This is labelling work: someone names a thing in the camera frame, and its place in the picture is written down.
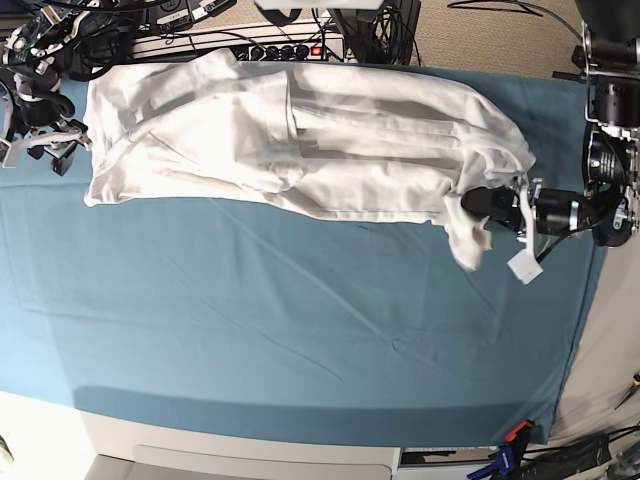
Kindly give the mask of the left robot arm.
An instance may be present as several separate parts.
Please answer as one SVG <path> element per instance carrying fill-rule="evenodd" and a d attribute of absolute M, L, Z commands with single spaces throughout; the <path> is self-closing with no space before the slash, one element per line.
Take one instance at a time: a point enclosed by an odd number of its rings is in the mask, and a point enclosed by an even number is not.
<path fill-rule="evenodd" d="M 581 45 L 572 60 L 586 87 L 581 193 L 531 186 L 477 188 L 463 208 L 519 236 L 557 242 L 585 231 L 600 247 L 624 245 L 639 230 L 639 4 L 579 1 Z"/>

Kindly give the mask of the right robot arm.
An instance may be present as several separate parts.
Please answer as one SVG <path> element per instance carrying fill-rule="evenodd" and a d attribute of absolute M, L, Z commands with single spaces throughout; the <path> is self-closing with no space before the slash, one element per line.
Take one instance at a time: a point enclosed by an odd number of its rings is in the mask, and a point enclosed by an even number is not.
<path fill-rule="evenodd" d="M 1 166 L 14 168 L 21 155 L 51 158 L 51 169 L 63 176 L 75 150 L 91 147 L 87 127 L 75 118 L 73 102 L 61 92 L 67 52 L 81 40 L 87 11 L 75 5 L 44 6 L 6 39 L 1 68 L 11 83 L 1 81 L 5 101 L 1 129 Z"/>

